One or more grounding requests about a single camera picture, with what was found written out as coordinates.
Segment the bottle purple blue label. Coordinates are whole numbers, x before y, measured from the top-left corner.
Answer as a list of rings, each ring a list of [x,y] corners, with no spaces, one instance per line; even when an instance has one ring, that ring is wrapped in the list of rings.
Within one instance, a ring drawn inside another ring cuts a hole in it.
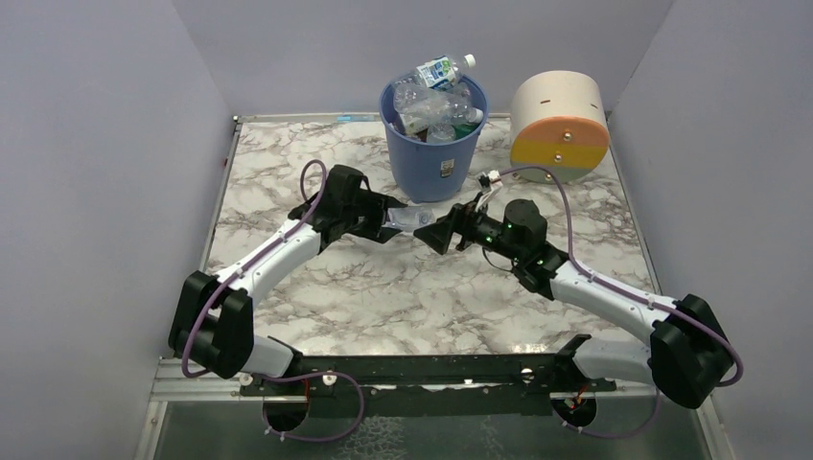
[[[384,227],[412,233],[417,229],[435,223],[436,217],[431,208],[426,206],[407,206],[389,208]]]

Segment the clear bottle white green label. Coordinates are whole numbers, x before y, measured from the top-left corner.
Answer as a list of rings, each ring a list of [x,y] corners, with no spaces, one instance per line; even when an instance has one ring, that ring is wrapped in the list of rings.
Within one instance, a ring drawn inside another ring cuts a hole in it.
[[[426,142],[428,144],[447,144],[456,140],[453,125],[435,124],[428,127]]]

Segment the green floral label bottle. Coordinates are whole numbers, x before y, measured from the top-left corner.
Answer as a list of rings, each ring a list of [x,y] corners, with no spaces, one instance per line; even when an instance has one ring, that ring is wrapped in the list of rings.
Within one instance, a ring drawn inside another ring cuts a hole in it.
[[[462,125],[456,125],[453,128],[454,128],[456,138],[457,139],[462,139],[462,138],[465,138],[465,137],[469,136],[473,132],[475,132],[478,127],[479,127],[479,124],[462,124]]]

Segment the clear bottle white cap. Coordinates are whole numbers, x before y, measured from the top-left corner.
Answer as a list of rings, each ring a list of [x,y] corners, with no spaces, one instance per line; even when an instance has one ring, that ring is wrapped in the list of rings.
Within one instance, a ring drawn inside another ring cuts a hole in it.
[[[470,94],[440,91],[415,83],[394,87],[393,106],[400,115],[421,119],[430,125],[479,124],[484,112],[474,106]]]

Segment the upright-lying bottle blue white label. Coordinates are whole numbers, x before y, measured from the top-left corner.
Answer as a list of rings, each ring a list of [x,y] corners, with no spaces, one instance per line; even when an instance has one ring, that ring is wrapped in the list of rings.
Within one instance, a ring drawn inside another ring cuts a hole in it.
[[[403,128],[404,135],[407,137],[417,136],[420,132],[425,131],[430,126],[430,123],[427,120],[412,115],[399,114],[398,118],[400,126]]]

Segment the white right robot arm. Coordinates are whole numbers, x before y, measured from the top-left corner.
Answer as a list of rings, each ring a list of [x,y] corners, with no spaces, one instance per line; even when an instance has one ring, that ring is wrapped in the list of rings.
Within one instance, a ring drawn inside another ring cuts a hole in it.
[[[699,407],[712,391],[742,376],[741,360],[709,303],[688,294],[677,300],[630,287],[588,269],[547,241],[547,221],[528,199],[514,199],[502,219],[473,202],[455,204],[437,222],[415,230],[439,254],[454,235],[459,251],[472,244],[510,260],[521,286],[548,300],[570,304],[615,324],[640,340],[640,351],[589,339],[573,356],[586,377],[654,385],[672,402]]]

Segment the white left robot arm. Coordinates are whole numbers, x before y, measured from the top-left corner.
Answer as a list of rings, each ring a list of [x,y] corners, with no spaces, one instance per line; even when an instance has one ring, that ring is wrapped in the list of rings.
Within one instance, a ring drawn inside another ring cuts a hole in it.
[[[345,235],[377,243],[398,235],[385,222],[389,211],[405,208],[402,201],[372,191],[368,177],[355,168],[327,168],[320,160],[308,164],[320,170],[318,191],[304,195],[268,240],[215,274],[198,270],[184,281],[168,343],[185,377],[285,377],[298,352],[255,333],[255,303]]]

